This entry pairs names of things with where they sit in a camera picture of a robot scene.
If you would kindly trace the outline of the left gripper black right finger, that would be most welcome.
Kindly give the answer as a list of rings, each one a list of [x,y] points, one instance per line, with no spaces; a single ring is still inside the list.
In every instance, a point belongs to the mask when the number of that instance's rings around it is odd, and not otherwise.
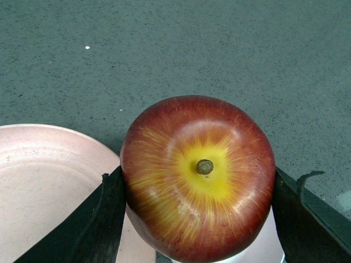
[[[350,220],[305,187],[322,174],[294,180],[276,169],[272,207],[286,262],[350,262]]]

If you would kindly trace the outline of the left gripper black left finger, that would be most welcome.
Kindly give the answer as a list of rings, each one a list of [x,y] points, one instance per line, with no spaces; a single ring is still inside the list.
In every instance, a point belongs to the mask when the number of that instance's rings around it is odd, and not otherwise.
[[[16,261],[115,262],[125,210],[122,169],[117,167],[103,174],[88,198]]]

